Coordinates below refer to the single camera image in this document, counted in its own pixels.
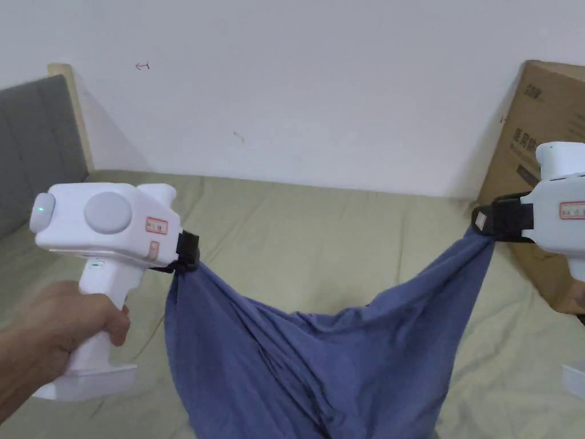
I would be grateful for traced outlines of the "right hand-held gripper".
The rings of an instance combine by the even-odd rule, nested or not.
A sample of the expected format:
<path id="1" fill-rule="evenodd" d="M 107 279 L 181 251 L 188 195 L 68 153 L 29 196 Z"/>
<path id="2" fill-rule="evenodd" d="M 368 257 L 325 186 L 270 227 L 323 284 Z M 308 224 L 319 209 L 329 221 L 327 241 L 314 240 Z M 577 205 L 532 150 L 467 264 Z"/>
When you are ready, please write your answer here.
<path id="1" fill-rule="evenodd" d="M 554 310 L 571 314 L 571 285 L 584 282 L 584 144 L 543 143 L 536 159 L 541 179 L 533 191 L 499 195 L 475 207 L 471 226 L 493 241 L 534 243 L 553 254 L 547 262 L 527 260 L 525 270 Z"/>

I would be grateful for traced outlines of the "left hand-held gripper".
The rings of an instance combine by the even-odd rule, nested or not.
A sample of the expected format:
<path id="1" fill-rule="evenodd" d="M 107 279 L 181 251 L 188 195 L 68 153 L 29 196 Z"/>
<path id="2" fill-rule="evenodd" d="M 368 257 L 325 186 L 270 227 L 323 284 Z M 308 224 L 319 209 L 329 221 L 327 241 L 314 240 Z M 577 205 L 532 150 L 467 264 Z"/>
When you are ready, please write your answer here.
<path id="1" fill-rule="evenodd" d="M 172 209 L 176 195 L 165 183 L 56 184 L 37 195 L 30 230 L 40 248 L 86 260 L 83 294 L 104 294 L 122 308 L 147 270 L 185 274 L 198 268 L 199 238 L 182 228 Z M 64 375 L 35 397 L 77 402 L 128 391 L 137 367 L 112 364 L 110 349 L 107 334 L 91 337 L 73 353 Z"/>

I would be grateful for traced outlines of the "person's left hand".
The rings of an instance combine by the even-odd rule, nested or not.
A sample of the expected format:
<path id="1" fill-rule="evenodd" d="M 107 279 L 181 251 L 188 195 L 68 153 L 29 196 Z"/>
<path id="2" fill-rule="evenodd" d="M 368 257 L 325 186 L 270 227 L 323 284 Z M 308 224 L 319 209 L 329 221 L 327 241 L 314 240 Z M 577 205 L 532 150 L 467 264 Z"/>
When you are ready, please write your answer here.
<path id="1" fill-rule="evenodd" d="M 104 294 L 82 294 L 71 280 L 44 288 L 1 330 L 1 421 L 60 377 L 84 341 L 105 332 L 121 346 L 129 327 L 127 307 Z"/>

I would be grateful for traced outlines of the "person's right hand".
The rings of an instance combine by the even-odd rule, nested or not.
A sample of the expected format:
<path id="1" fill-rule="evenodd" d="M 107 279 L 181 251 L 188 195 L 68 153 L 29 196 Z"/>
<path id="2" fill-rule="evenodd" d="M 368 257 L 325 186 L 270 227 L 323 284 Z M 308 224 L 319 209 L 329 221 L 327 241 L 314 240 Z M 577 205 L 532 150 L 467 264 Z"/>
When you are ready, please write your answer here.
<path id="1" fill-rule="evenodd" d="M 574 280 L 570 288 L 570 309 L 571 314 L 577 316 L 584 325 L 584 282 Z"/>

